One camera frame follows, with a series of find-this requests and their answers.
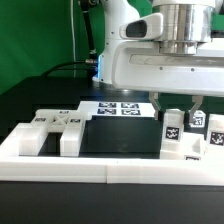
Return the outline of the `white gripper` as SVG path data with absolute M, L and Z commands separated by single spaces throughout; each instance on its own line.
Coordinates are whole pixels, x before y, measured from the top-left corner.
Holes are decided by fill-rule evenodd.
M 150 92 L 157 121 L 163 118 L 159 93 L 193 95 L 192 124 L 203 96 L 224 97 L 224 39 L 201 44 L 196 55 L 161 54 L 156 42 L 123 42 L 115 51 L 111 78 L 115 88 Z

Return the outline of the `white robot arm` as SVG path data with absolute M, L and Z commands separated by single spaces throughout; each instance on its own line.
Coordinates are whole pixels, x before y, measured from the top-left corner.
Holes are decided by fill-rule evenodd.
M 147 91 L 156 111 L 161 93 L 224 97 L 224 37 L 212 35 L 222 0 L 150 0 L 140 16 L 127 0 L 80 0 L 83 12 L 100 4 L 105 47 L 94 80 L 117 89 Z

